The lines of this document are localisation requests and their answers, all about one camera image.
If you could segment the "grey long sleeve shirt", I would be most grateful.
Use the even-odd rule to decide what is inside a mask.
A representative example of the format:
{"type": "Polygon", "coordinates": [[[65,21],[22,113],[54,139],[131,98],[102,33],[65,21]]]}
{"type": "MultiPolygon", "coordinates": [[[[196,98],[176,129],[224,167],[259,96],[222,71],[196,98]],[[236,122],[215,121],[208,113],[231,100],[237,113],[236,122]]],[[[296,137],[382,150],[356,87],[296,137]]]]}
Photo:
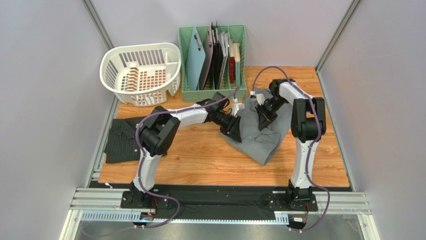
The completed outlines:
{"type": "Polygon", "coordinates": [[[221,136],[232,147],[264,166],[277,152],[290,130],[293,108],[285,103],[277,110],[277,119],[263,130],[259,130],[259,118],[255,110],[258,101],[246,97],[243,103],[244,109],[237,111],[237,115],[241,117],[239,129],[242,142],[235,141],[223,133],[221,136]]]}

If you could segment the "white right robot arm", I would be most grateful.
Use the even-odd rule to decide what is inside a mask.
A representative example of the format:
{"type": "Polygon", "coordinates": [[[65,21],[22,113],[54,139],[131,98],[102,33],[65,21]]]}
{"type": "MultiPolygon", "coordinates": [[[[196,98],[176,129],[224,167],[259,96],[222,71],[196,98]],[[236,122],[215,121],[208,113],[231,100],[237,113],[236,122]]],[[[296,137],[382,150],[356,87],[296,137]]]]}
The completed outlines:
{"type": "Polygon", "coordinates": [[[284,104],[292,106],[290,130],[296,142],[296,156],[287,194],[291,201],[310,200],[315,151],[327,131],[325,100],[309,95],[293,79],[274,79],[269,90],[272,97],[255,107],[258,129],[263,130],[273,123],[284,104]]]}

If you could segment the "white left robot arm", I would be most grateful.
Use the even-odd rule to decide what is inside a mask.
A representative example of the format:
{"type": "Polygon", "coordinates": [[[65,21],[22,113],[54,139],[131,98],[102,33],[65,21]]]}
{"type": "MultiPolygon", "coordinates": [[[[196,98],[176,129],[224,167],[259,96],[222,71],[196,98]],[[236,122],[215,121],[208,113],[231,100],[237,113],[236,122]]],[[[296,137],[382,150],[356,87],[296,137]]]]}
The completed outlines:
{"type": "Polygon", "coordinates": [[[237,110],[224,111],[229,98],[216,92],[212,98],[178,109],[156,107],[137,125],[136,142],[140,148],[140,160],[130,192],[144,197],[155,185],[155,176],[162,156],[171,147],[179,129],[195,124],[215,123],[226,137],[240,143],[241,117],[237,110]]]}

